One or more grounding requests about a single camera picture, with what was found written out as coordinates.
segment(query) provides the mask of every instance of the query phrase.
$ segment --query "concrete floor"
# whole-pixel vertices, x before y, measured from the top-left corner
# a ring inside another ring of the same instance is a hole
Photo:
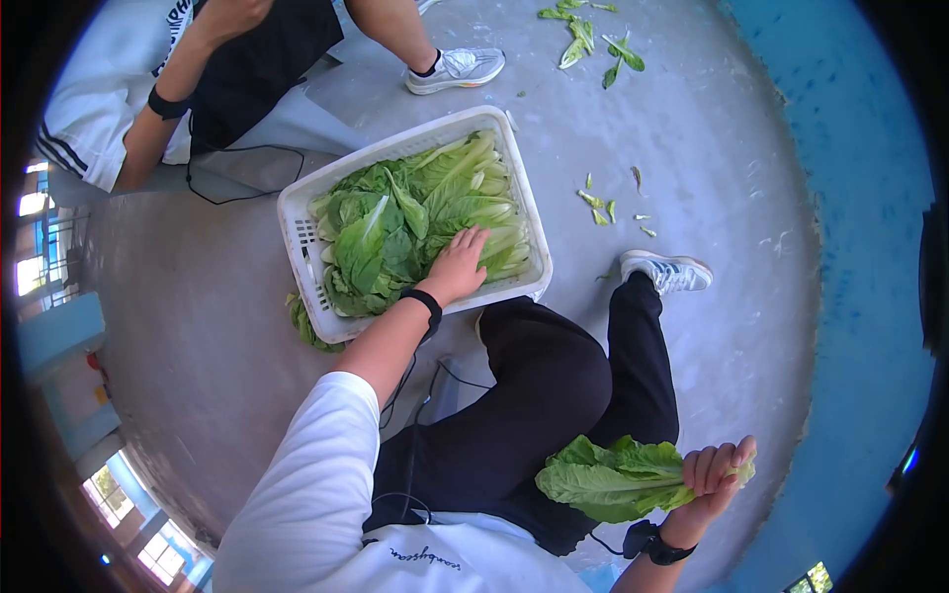
[[[507,67],[486,86],[412,96],[401,85],[404,65],[352,35],[336,51],[344,64],[307,93],[373,140],[474,105],[510,109],[554,260],[542,303],[603,343],[618,281],[596,277],[623,250],[687,253],[715,269],[709,290],[665,301],[679,448],[755,434],[758,475],[685,568],[679,590],[697,590],[725,575],[754,537],[809,408],[819,276],[804,175],[774,86],[713,4],[581,9],[598,42],[629,28],[646,62],[606,91],[600,81],[613,59],[605,43],[557,69],[570,37],[563,21],[534,18],[546,4],[448,0],[426,13],[438,46],[505,49]],[[632,165],[648,197],[637,195]],[[576,196],[587,172],[593,194],[617,200],[615,226],[595,226]],[[642,233],[634,213],[651,214],[659,236]],[[93,208],[87,264],[129,449],[177,514],[219,537],[332,361],[298,340],[283,307],[295,285],[275,198],[221,207],[190,195],[113,198]],[[439,356],[454,355],[467,380],[493,381],[471,331],[476,313],[446,318],[419,351],[387,435]],[[462,387],[466,403],[478,394]],[[624,531],[597,534],[618,547]],[[587,539],[568,562],[580,570],[614,559]]]

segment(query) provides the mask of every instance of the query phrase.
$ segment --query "black wristband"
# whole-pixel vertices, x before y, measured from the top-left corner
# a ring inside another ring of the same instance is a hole
[[[406,297],[421,301],[432,313],[432,316],[428,318],[428,331],[426,331],[425,335],[421,338],[421,340],[425,342],[434,336],[435,332],[438,331],[438,324],[441,323],[441,307],[438,306],[438,301],[435,300],[435,297],[423,290],[407,288],[406,290],[402,291],[402,296],[400,296],[399,299],[401,300]]]
[[[643,519],[639,523],[629,526],[623,540],[623,557],[627,560],[636,558],[639,553],[649,554],[654,565],[669,566],[679,560],[689,557],[697,546],[689,549],[670,547],[659,535],[659,526]]]
[[[162,121],[177,120],[188,113],[188,109],[191,108],[191,98],[177,102],[165,101],[152,87],[152,92],[148,94],[148,106],[161,116]]]

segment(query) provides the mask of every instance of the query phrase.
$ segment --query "white basket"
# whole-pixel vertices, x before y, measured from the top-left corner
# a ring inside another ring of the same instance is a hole
[[[511,196],[519,204],[518,216],[527,222],[530,269],[518,276],[484,285],[468,298],[445,307],[444,312],[456,313],[547,288],[553,274],[553,263],[511,124],[504,112],[496,107],[473,107],[380,140],[328,164],[281,192],[277,213],[284,243],[309,320],[321,340],[326,343],[352,340],[372,323],[373,318],[343,317],[330,307],[323,287],[326,264],[320,259],[320,252],[328,244],[316,234],[317,221],[307,212],[310,200],[326,194],[337,182],[362,167],[380,160],[410,157],[462,139],[472,132],[489,129],[497,133],[495,150],[501,153],[511,172]]]

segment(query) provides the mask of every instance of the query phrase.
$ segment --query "hand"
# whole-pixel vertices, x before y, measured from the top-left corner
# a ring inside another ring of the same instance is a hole
[[[488,269],[478,269],[477,262],[490,234],[490,229],[479,229],[477,225],[459,231],[438,254],[428,278],[416,288],[431,294],[442,308],[475,292],[488,277]]]
[[[185,32],[198,34],[206,43],[219,47],[260,25],[272,5],[273,0],[208,0]]]
[[[725,477],[725,472],[745,463],[756,446],[754,437],[748,435],[737,447],[724,443],[685,456],[682,480],[696,492],[696,499],[672,510],[662,523],[661,537],[666,544],[687,549],[698,543],[705,529],[728,508],[738,492],[737,474]]]

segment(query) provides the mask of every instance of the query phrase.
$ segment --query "t-shirt sleeve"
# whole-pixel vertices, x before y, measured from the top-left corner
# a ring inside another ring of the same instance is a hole
[[[317,381],[214,563],[219,591],[306,590],[362,550],[379,404],[350,373]]]
[[[137,113],[125,102],[127,92],[83,94],[57,89],[40,125],[37,148],[49,162],[107,192],[115,187],[125,162],[122,139]]]

